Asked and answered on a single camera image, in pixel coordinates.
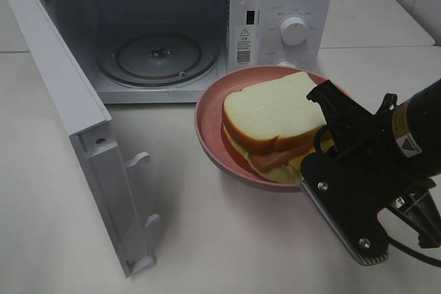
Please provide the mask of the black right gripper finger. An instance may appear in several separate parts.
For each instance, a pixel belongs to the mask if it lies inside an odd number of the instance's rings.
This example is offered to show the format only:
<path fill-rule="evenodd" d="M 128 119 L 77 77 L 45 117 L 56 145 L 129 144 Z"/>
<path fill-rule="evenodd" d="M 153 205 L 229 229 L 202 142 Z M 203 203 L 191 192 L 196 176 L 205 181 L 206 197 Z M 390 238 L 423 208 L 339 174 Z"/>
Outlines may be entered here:
<path fill-rule="evenodd" d="M 361 126 L 373 118 L 373 114 L 359 105 L 339 87 L 327 80 L 312 89 L 307 100 L 319 104 L 330 127 L 350 129 Z"/>
<path fill-rule="evenodd" d="M 362 266 L 383 263 L 389 257 L 387 232 L 377 211 L 356 191 L 356 182 L 334 159 L 320 153 L 301 162 L 301 188 L 334 235 Z"/>

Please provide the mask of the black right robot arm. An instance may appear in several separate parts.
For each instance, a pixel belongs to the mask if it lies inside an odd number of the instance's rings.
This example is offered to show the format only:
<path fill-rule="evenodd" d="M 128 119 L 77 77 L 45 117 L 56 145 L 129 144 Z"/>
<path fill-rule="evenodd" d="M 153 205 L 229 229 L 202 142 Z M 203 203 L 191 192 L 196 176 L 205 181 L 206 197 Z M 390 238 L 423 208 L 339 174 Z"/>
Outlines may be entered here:
<path fill-rule="evenodd" d="M 384 262 L 394 246 L 439 266 L 390 237 L 378 213 L 388 209 L 409 225 L 421 248 L 440 246 L 440 212 L 431 195 L 440 173 L 440 83 L 403 103 L 386 94 L 375 113 L 331 81 L 307 98 L 319 104 L 326 123 L 300 164 L 301 187 L 350 256 L 371 266 Z"/>

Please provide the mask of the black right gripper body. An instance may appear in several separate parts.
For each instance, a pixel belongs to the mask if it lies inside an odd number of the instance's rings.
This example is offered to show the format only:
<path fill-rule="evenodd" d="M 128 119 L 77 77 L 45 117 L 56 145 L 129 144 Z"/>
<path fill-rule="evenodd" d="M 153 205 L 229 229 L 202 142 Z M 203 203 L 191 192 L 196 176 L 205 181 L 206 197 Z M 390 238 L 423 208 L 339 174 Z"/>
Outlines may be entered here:
<path fill-rule="evenodd" d="M 379 211 L 405 191 L 404 162 L 392 133 L 393 111 L 364 108 L 326 111 L 327 124 L 314 136 L 315 155 L 337 173 L 344 194 L 360 194 L 368 206 Z"/>

